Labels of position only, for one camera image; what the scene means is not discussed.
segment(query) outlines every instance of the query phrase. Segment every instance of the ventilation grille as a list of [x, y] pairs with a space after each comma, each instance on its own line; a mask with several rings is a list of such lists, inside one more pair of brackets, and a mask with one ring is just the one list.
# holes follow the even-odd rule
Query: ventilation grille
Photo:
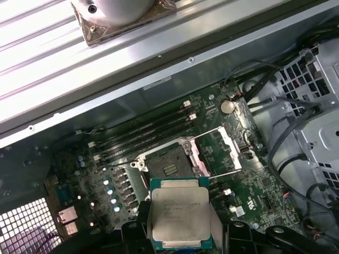
[[323, 170], [327, 184], [339, 190], [339, 174]]
[[44, 198], [0, 215], [3, 254], [47, 254], [61, 243]]
[[[287, 98], [314, 101], [330, 93], [317, 62], [308, 63], [304, 57], [293, 61], [280, 70], [276, 77], [278, 86]], [[304, 108], [291, 104], [295, 116], [300, 116]]]

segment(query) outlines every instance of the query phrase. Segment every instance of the black cable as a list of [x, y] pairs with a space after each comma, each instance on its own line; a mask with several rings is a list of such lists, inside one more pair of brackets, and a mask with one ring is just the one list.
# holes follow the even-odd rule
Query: black cable
[[[292, 59], [299, 56], [299, 50], [292, 49], [289, 52], [285, 53], [279, 60], [274, 62], [274, 64], [278, 66], [285, 66], [288, 64]], [[277, 70], [271, 68], [266, 74], [249, 90], [244, 98], [246, 102], [249, 102], [252, 100], [261, 90], [264, 88], [264, 86], [275, 76]]]
[[[327, 184], [322, 184], [322, 183], [316, 183], [316, 184], [311, 185], [311, 186], [308, 188], [307, 192], [306, 192], [306, 197], [309, 198], [309, 199], [311, 199], [312, 194], [313, 194], [313, 192], [314, 192], [314, 190], [315, 190], [316, 188], [319, 188], [320, 191], [321, 191], [321, 188], [324, 188], [324, 189], [330, 189], [330, 190], [332, 190], [332, 191], [335, 193], [335, 195], [337, 195], [337, 197], [339, 198], [339, 190], [337, 190], [335, 187], [332, 187], [332, 186], [327, 185]], [[311, 213], [311, 206], [310, 206], [310, 204], [307, 204], [307, 209], [306, 209], [306, 214], [305, 214], [305, 216], [308, 216], [310, 213]]]
[[61, 240], [63, 241], [64, 240], [64, 237], [60, 234], [54, 234], [54, 235], [50, 235], [48, 239], [46, 239], [36, 250], [35, 250], [35, 254], [38, 254], [40, 249], [42, 248], [42, 246], [44, 246], [47, 242], [49, 242], [49, 240], [51, 240], [52, 238], [55, 238], [55, 237], [60, 237]]
[[[276, 100], [277, 101], [289, 102], [291, 104], [306, 107], [306, 108], [314, 107], [316, 105], [315, 103], [312, 103], [312, 102], [303, 102], [303, 101], [300, 101], [298, 99], [290, 99], [290, 98], [280, 97], [280, 96], [277, 96]], [[255, 107], [259, 107], [259, 106], [264, 106], [264, 105], [271, 103], [271, 102], [274, 102], [274, 101], [275, 100], [273, 98], [268, 98], [268, 99], [265, 99], [265, 100], [258, 102], [258, 103], [248, 104], [247, 106], [249, 108], [255, 108]]]
[[262, 64], [262, 65], [266, 65], [269, 66], [271, 68], [274, 68], [275, 70], [279, 70], [282, 67], [278, 66], [274, 63], [270, 63], [270, 62], [266, 62], [266, 61], [262, 61], [262, 60], [257, 60], [257, 59], [253, 59], [247, 62], [242, 63], [241, 65], [239, 65], [238, 67], [236, 67], [234, 70], [231, 71], [231, 73], [224, 79], [223, 84], [226, 85], [228, 83], [228, 80], [238, 71], [240, 71], [241, 69], [243, 69], [245, 66], [252, 64], [252, 63], [258, 63], [258, 64]]
[[311, 219], [311, 217], [313, 216], [320, 216], [320, 215], [326, 215], [328, 214], [327, 212], [318, 212], [318, 213], [313, 213], [313, 214], [309, 214], [307, 216], [304, 216], [301, 220], [301, 223], [300, 223], [300, 226], [301, 226], [301, 230], [304, 232], [305, 235], [309, 234], [309, 231], [306, 230], [306, 227], [305, 227], [305, 222], [309, 219]]
[[284, 179], [281, 178], [279, 175], [278, 171], [276, 170], [273, 162], [273, 158], [280, 148], [281, 144], [284, 142], [284, 140], [287, 138], [287, 136], [297, 127], [300, 125], [304, 124], [304, 122], [310, 118], [311, 116], [314, 115], [314, 110], [309, 109], [306, 112], [304, 112], [303, 115], [301, 115], [298, 119], [296, 119], [282, 134], [281, 136], [277, 139], [276, 143], [274, 144], [271, 153], [269, 154], [268, 158], [268, 169], [270, 173], [283, 185], [285, 186], [292, 194], [296, 195], [297, 197], [301, 198], [302, 200], [311, 203], [315, 205], [316, 207], [325, 210], [326, 212], [329, 212], [329, 209], [313, 200], [310, 198], [304, 196], [303, 194], [299, 193], [296, 189], [292, 188], [287, 182], [285, 182]]
[[281, 164], [281, 166], [278, 169], [279, 175], [281, 175], [281, 172], [285, 169], [285, 167], [288, 164], [290, 164], [290, 163], [292, 163], [292, 162], [294, 162], [296, 160], [307, 160], [307, 156], [304, 153], [300, 153], [300, 154], [298, 154], [298, 155], [296, 155], [296, 156], [286, 160], [283, 164]]
[[283, 121], [288, 120], [288, 119], [292, 119], [292, 117], [291, 116], [284, 116], [283, 118], [280, 118], [279, 120], [277, 120], [275, 123], [272, 124], [272, 127], [270, 128], [270, 131], [269, 131], [269, 144], [268, 144], [269, 150], [271, 150], [272, 136], [273, 136], [273, 132], [274, 132], [275, 127], [278, 124], [280, 124]]
[[332, 244], [331, 247], [334, 248], [335, 253], [339, 254], [339, 248], [337, 247], [337, 245], [339, 246], [339, 242], [338, 242], [337, 239], [335, 239], [335, 238], [333, 238], [333, 237], [330, 237], [330, 236], [328, 236], [328, 235], [326, 235], [326, 234], [321, 234], [321, 235], [317, 238], [317, 240], [319, 240], [319, 239], [321, 239], [321, 238], [327, 238], [327, 239], [328, 239], [328, 242], [330, 242], [330, 243]]
[[268, 99], [265, 99], [261, 102], [248, 104], [247, 106], [248, 106], [248, 108], [255, 108], [255, 107], [264, 106], [264, 105], [271, 103], [271, 102], [274, 102], [274, 100], [272, 98], [268, 98]]

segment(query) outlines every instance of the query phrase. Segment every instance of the motherboard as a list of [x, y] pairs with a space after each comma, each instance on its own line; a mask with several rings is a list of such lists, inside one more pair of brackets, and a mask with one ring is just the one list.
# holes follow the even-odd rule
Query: motherboard
[[285, 191], [266, 155], [239, 88], [217, 83], [56, 151], [58, 217], [69, 235], [90, 227], [111, 232], [149, 200], [151, 178], [207, 176], [222, 220], [260, 232], [293, 227], [297, 212], [288, 203], [286, 219]]

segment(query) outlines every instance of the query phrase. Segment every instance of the green circuit board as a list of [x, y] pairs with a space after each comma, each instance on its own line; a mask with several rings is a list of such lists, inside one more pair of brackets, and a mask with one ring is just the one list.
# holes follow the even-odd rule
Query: green circuit board
[[[190, 106], [182, 109], [183, 103], [187, 101], [190, 102]], [[234, 105], [232, 113], [222, 112], [221, 104], [224, 101], [232, 101]], [[186, 119], [182, 122], [175, 122], [173, 126], [169, 124], [170, 122], [166, 123], [164, 120], [162, 123], [159, 120], [168, 120], [172, 112], [178, 108], [180, 114], [182, 112], [187, 115], [195, 114], [196, 118], [192, 121]], [[152, 126], [157, 126], [156, 131], [151, 130]], [[117, 190], [115, 195], [119, 197], [119, 200], [124, 199], [118, 191], [119, 184], [115, 182], [114, 173], [117, 170], [124, 170], [130, 187], [133, 189], [135, 201], [139, 203], [148, 195], [147, 177], [134, 168], [129, 163], [130, 161], [135, 160], [141, 153], [171, 140], [180, 137], [197, 137], [219, 127], [225, 128], [228, 136], [236, 144], [242, 170], [210, 181], [210, 200], [218, 215], [226, 221], [246, 222], [260, 232], [264, 232], [272, 225], [286, 225], [292, 228], [293, 225], [286, 220], [282, 210], [284, 190], [267, 169], [264, 160], [266, 149], [262, 144], [251, 112], [241, 98], [237, 86], [226, 87], [221, 83], [122, 123], [103, 134], [87, 137], [77, 145], [57, 152], [55, 154], [56, 171], [59, 184], [65, 185], [68, 189], [67, 206], [76, 203], [77, 209], [81, 210], [79, 214], [83, 222], [80, 227], [87, 227], [90, 221], [104, 217], [105, 222], [108, 223], [103, 227], [107, 231], [112, 231], [118, 223], [136, 215], [135, 207], [130, 208], [124, 202], [121, 202], [121, 210], [115, 212], [110, 202], [111, 196], [107, 195], [108, 188], [114, 188]], [[230, 156], [231, 147], [225, 144], [219, 131], [204, 134], [196, 138], [195, 142], [199, 148], [199, 158], [205, 163], [212, 176], [235, 170], [234, 160]], [[112, 144], [117, 147], [116, 153], [112, 152], [114, 150]], [[173, 146], [168, 146], [161, 152], [166, 154], [171, 149]], [[154, 160], [154, 155], [157, 158], [162, 156], [159, 151], [157, 154], [151, 153], [146, 157], [146, 164], [147, 159]], [[78, 156], [83, 158], [85, 165], [79, 165]], [[113, 180], [105, 186], [103, 180], [107, 178]], [[231, 195], [224, 195], [223, 190], [227, 189], [230, 189]], [[84, 198], [81, 201], [76, 200], [76, 195], [82, 195]], [[95, 209], [88, 206], [91, 200], [97, 202]], [[298, 214], [289, 202], [287, 208], [289, 218], [297, 223]]]

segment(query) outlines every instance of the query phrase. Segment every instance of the chip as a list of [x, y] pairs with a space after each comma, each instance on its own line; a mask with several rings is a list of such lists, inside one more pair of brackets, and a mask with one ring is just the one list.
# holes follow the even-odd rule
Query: chip
[[266, 187], [268, 187], [272, 184], [272, 182], [269, 178], [262, 179], [262, 183], [263, 183], [264, 188], [266, 188]]
[[282, 217], [276, 218], [274, 220], [274, 225], [285, 225], [284, 220], [282, 219]]

